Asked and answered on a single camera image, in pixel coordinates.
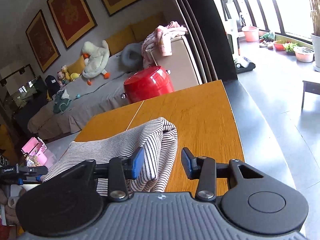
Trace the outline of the striped white black garment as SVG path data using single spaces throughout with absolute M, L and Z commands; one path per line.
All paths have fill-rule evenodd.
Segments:
M 164 192 L 175 162 L 177 146 L 176 126 L 160 117 L 107 139 L 71 142 L 65 155 L 49 169 L 43 181 L 84 160 L 94 159 L 97 164 L 105 164 L 115 157 L 130 157 L 134 150 L 142 147 L 145 151 L 143 166 L 137 179 L 126 182 L 129 193 Z

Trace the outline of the pink clothes pile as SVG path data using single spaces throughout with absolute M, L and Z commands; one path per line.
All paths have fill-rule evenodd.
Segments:
M 147 36 L 141 46 L 141 55 L 143 57 L 143 68 L 148 68 L 154 64 L 150 51 L 158 48 L 162 56 L 171 56 L 171 39 L 183 36 L 188 33 L 186 27 L 179 25 L 176 21 L 171 21 L 167 26 L 159 25 Z

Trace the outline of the pink toy box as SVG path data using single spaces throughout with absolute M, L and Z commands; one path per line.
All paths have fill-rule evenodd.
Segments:
M 39 137 L 32 137 L 28 142 L 22 147 L 22 153 L 27 154 L 30 157 L 35 157 L 36 161 L 43 166 L 47 162 L 47 157 L 45 152 L 47 146 Z

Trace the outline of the grey covered sofa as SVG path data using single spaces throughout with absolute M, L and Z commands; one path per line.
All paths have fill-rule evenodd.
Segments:
M 71 105 L 64 112 L 54 113 L 54 102 L 48 102 L 28 121 L 28 131 L 44 140 L 54 139 L 82 130 L 97 114 L 127 105 L 128 100 L 120 96 L 124 92 L 123 83 L 140 70 L 141 65 L 125 66 L 121 59 L 123 49 L 132 43 L 142 44 L 147 35 L 165 23 L 164 14 L 159 12 L 107 38 L 111 54 L 106 70 L 111 74 L 110 78 L 95 77 L 90 86 L 83 77 L 70 82 L 63 89 L 72 100 Z

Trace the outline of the glass fish tank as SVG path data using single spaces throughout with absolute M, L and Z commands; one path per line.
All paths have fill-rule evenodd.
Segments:
M 46 99 L 47 86 L 30 64 L 13 62 L 1 68 L 1 106 L 8 119 L 27 103 Z

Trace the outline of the green cloth toy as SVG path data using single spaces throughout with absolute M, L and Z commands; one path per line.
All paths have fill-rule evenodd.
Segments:
M 70 106 L 71 101 L 72 100 L 67 90 L 63 89 L 58 91 L 54 100 L 53 112 L 55 114 L 64 113 L 66 109 Z

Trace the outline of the red round stool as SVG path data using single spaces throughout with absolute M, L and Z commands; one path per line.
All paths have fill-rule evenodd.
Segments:
M 135 103 L 174 92 L 169 74 L 161 66 L 152 66 L 137 72 L 124 82 L 124 93 L 129 103 Z

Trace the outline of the small plush dolls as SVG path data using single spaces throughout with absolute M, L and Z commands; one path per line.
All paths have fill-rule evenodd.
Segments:
M 57 72 L 57 77 L 58 77 L 58 83 L 59 83 L 60 87 L 63 87 L 65 85 L 67 85 L 68 83 L 79 78 L 80 74 L 79 73 L 70 74 L 68 71 L 68 68 L 66 66 L 62 66 L 61 70 L 59 72 Z

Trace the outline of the yellow pillow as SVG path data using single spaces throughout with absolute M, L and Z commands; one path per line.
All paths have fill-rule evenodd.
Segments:
M 67 67 L 69 74 L 78 73 L 82 74 L 82 71 L 85 69 L 85 59 L 83 56 L 80 56 L 77 61 Z

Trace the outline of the grey round cushion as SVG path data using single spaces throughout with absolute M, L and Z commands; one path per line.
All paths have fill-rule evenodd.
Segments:
M 141 44 L 128 44 L 121 52 L 121 62 L 128 70 L 141 69 L 143 67 Z

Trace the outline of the white duck plush toy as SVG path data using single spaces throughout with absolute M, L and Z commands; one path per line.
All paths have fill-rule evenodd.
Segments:
M 92 42 L 85 42 L 82 48 L 82 55 L 88 54 L 89 58 L 85 59 L 85 68 L 82 76 L 87 80 L 90 86 L 91 80 L 102 74 L 104 79 L 110 77 L 110 73 L 105 70 L 110 57 L 110 50 L 106 40 L 102 40 L 102 47 L 94 45 Z

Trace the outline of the left red framed picture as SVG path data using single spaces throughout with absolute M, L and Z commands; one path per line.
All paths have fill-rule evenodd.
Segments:
M 32 19 L 25 33 L 36 61 L 44 73 L 60 57 L 60 52 L 41 9 Z

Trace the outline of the pink plastic bucket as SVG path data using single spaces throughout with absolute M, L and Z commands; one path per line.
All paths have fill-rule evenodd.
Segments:
M 242 32 L 245 35 L 246 42 L 257 42 L 259 41 L 259 29 L 254 26 L 243 26 Z

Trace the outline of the red flower pot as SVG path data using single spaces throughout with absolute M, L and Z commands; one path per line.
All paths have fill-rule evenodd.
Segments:
M 275 40 L 273 42 L 273 46 L 275 48 L 276 51 L 285 51 L 285 44 L 286 41 L 285 40 Z

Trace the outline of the white floor cleaner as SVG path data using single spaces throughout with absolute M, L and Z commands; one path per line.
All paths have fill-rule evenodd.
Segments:
M 222 8 L 221 19 L 231 48 L 236 73 L 250 72 L 255 68 L 255 64 L 240 55 L 242 27 L 245 26 L 240 0 L 220 0 L 220 3 Z

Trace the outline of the middle red framed picture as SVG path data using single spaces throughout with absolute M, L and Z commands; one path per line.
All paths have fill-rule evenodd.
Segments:
M 97 26 L 86 0 L 47 0 L 66 49 Z

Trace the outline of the potted green tree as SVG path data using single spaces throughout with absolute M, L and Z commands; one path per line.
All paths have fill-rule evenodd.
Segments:
M 313 49 L 315 52 L 315 66 L 313 67 L 315 71 L 319 72 L 319 0 L 310 0 L 311 4 L 311 18 L 313 22 L 313 33 L 311 34 Z

